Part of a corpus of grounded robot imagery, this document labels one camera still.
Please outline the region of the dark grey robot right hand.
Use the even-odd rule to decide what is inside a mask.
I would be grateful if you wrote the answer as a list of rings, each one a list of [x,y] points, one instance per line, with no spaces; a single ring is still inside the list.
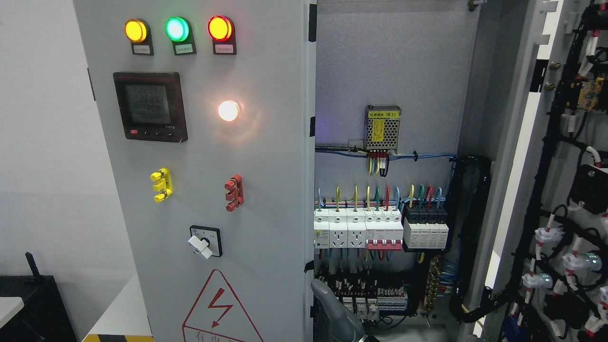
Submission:
[[[311,290],[321,307],[313,323],[314,342],[365,342],[368,338],[359,319],[334,296],[330,288],[311,281]]]

